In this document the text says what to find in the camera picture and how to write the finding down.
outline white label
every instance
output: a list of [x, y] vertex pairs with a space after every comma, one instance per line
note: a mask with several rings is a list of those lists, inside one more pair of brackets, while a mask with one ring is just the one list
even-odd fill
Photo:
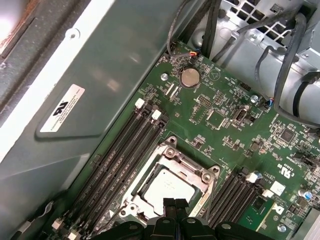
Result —
[[275, 210], [275, 212], [279, 215], [281, 215], [284, 212], [284, 208], [282, 206], [278, 206], [276, 203], [272, 207], [272, 210]]
[[65, 93], [65, 95], [61, 99], [61, 101], [55, 107], [50, 117], [41, 128], [40, 132], [41, 133], [57, 132], [84, 92], [85, 92], [84, 88], [78, 85], [72, 84], [69, 90]]
[[281, 196], [281, 194], [284, 192], [286, 189], [286, 186], [282, 185], [280, 182], [274, 181], [272, 184], [270, 190], [277, 194], [278, 196]]

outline ventilation grille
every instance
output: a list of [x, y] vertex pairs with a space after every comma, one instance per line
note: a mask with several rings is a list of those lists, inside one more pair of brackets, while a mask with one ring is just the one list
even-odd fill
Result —
[[[233, 5], [236, 5], [234, 0], [227, 0], [227, 1], [232, 3]], [[255, 22], [258, 22], [258, 21], [261, 21], [261, 20], [268, 18], [267, 16], [265, 16], [265, 14], [263, 14], [262, 12], [260, 12], [257, 9], [256, 6], [258, 5], [259, 2], [260, 2], [260, 0], [243, 1], [242, 5], [232, 6], [231, 12], [235, 13], [240, 19], [247, 22], [248, 24], [253, 24]], [[275, 6], [275, 5], [272, 6], [270, 11], [277, 14], [278, 12], [283, 10], [283, 8], [281, 8], [280, 6], [278, 6], [278, 5]], [[289, 30], [286, 30], [285, 25], [283, 25], [280, 22], [277, 22], [272, 25], [260, 27], [260, 28], [258, 28], [258, 30], [261, 33], [263, 33], [265, 36], [276, 41], [281, 46], [284, 46], [281, 43], [281, 41], [290, 32]]]

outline black cable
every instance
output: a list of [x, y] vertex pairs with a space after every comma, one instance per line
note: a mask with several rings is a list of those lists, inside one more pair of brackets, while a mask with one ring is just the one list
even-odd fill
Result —
[[216, 29], [218, 24], [219, 9], [222, 0], [213, 0], [211, 2], [208, 20], [205, 27], [205, 32], [203, 36], [203, 42], [201, 47], [201, 53], [206, 57], [210, 57], [212, 46], [215, 41]]
[[301, 99], [301, 96], [302, 96], [303, 92], [306, 90], [308, 85], [309, 85], [308, 82], [302, 82], [294, 95], [293, 104], [292, 104], [292, 113], [297, 118], [300, 118], [300, 114], [299, 114], [300, 99]]
[[181, 5], [179, 6], [178, 10], [176, 11], [176, 14], [175, 14], [175, 17], [171, 23], [171, 26], [170, 26], [170, 30], [169, 30], [169, 33], [168, 33], [168, 37], [166, 39], [166, 49], [168, 51], [168, 54], [171, 56], [171, 57], [175, 57], [175, 58], [181, 58], [181, 57], [185, 57], [185, 56], [189, 56], [190, 53], [179, 53], [179, 54], [174, 54], [172, 51], [171, 51], [171, 43], [172, 43], [172, 35], [173, 35], [173, 32], [175, 30], [175, 26], [176, 26], [176, 22], [182, 12], [182, 10], [184, 9], [184, 7], [187, 5], [187, 3], [189, 3], [191, 0], [184, 0]]
[[284, 55], [285, 53], [283, 51], [279, 51], [279, 50], [276, 50], [274, 49], [272, 46], [267, 46], [265, 48], [265, 50], [263, 51], [261, 57], [259, 58], [258, 62], [256, 63], [255, 65], [255, 68], [254, 68], [254, 79], [255, 81], [259, 84], [259, 87], [260, 87], [260, 94], [262, 95], [262, 97], [264, 97], [264, 99], [266, 99], [267, 101], [270, 100], [270, 97], [268, 97], [265, 93], [264, 93], [264, 88], [262, 86], [262, 82], [261, 82], [261, 79], [260, 79], [260, 66], [261, 66], [261, 63], [263, 62], [263, 60], [268, 56], [269, 54], [269, 51], [275, 53], [275, 54], [278, 54], [278, 55]]
[[181, 33], [180, 39], [184, 43], [188, 43], [191, 36], [194, 34], [195, 30], [197, 29], [197, 26], [201, 22], [201, 20], [204, 18], [206, 13], [210, 9], [212, 0], [205, 0], [203, 5], [199, 8], [199, 10], [194, 15], [193, 19], [188, 23], [188, 25], [185, 27], [184, 31]]
[[[281, 20], [290, 20], [291, 18], [293, 18], [294, 14], [297, 12], [297, 9], [291, 10], [291, 11], [287, 11], [287, 12], [283, 12], [280, 14], [277, 14], [273, 17], [264, 19], [262, 21], [257, 21], [255, 23], [249, 24], [245, 27], [240, 28], [237, 33], [240, 35], [242, 33], [245, 33], [251, 29], [258, 29], [261, 28], [263, 26], [266, 25], [271, 25], [271, 24], [275, 24], [276, 22], [279, 22]], [[222, 49], [214, 56], [214, 58], [212, 59], [212, 61], [215, 63], [217, 62], [220, 58], [222, 58], [222, 56], [229, 50], [229, 48], [235, 43], [235, 41], [237, 40], [237, 38], [235, 38], [234, 36], [231, 36], [229, 38], [229, 40], [226, 42], [226, 44], [222, 47]]]
[[306, 26], [307, 26], [306, 17], [301, 13], [298, 13], [295, 16], [295, 22], [296, 23], [295, 23], [295, 27], [292, 32], [292, 37], [291, 37], [290, 43], [287, 47], [287, 51], [285, 53], [285, 56], [284, 56], [284, 59], [282, 62], [282, 66], [281, 66], [280, 72], [278, 74], [278, 77], [276, 79], [276, 83], [275, 83], [274, 109], [279, 115], [281, 115], [281, 116], [283, 116], [283, 117], [285, 117], [295, 123], [304, 124], [304, 125], [306, 125], [308, 127], [312, 127], [312, 128], [320, 128], [320, 124], [314, 123], [314, 122], [311, 122], [308, 120], [300, 119], [299, 117], [296, 117], [296, 116], [290, 114], [289, 112], [287, 112], [286, 110], [284, 110], [283, 108], [280, 107], [280, 99], [281, 99], [281, 96], [282, 96], [282, 93], [283, 93], [283, 90], [284, 90], [284, 87], [285, 87], [285, 84], [287, 81], [287, 77], [288, 77], [291, 65], [293, 63], [294, 57], [296, 56], [296, 53], [298, 51], [299, 45], [300, 45], [302, 38], [305, 34]]
[[300, 100], [301, 96], [306, 90], [308, 85], [312, 85], [320, 78], [320, 71], [311, 71], [308, 72], [306, 75], [304, 75], [300, 81], [301, 84], [296, 91], [294, 98], [293, 98], [293, 104], [292, 104], [292, 113], [296, 117], [300, 117], [299, 109], [300, 109]]

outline capacitor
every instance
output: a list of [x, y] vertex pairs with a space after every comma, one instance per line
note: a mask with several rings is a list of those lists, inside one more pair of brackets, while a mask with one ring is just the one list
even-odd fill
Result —
[[284, 233], [287, 231], [287, 227], [284, 224], [279, 224], [277, 228], [280, 233]]
[[262, 174], [260, 172], [258, 172], [258, 171], [254, 171], [254, 174], [258, 176], [258, 179], [262, 179], [263, 178]]
[[300, 189], [300, 190], [298, 191], [298, 195], [299, 195], [300, 197], [305, 198], [306, 200], [310, 200], [310, 199], [312, 198], [312, 192], [310, 192], [310, 191], [308, 191], [308, 190], [306, 190], [306, 189]]

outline green circuit board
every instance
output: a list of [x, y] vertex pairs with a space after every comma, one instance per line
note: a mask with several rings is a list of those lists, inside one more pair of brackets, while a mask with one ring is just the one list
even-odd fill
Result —
[[[188, 52], [179, 43], [175, 51]], [[180, 84], [183, 69], [195, 68], [200, 73], [199, 84], [187, 89]], [[161, 75], [168, 74], [167, 80]], [[253, 103], [251, 97], [258, 101]], [[92, 156], [69, 191], [74, 198], [91, 171], [90, 162], [102, 155], [139, 99], [152, 101], [169, 116], [169, 122], [159, 142], [176, 136], [177, 149], [205, 168], [219, 165], [217, 190], [234, 168], [257, 171], [266, 182], [265, 188], [274, 195], [257, 209], [250, 205], [239, 223], [275, 240], [289, 240], [305, 219], [311, 207], [318, 208], [320, 169], [310, 169], [294, 159], [305, 153], [319, 159], [318, 140], [306, 134], [306, 127], [279, 116], [272, 107], [262, 107], [262, 97], [209, 59], [199, 56], [171, 58], [164, 55], [155, 64], [136, 94], [128, 103], [112, 129]], [[247, 116], [240, 122], [233, 117], [245, 106]], [[298, 191], [309, 189], [313, 198], [295, 211]], [[278, 231], [284, 224], [285, 232]]]

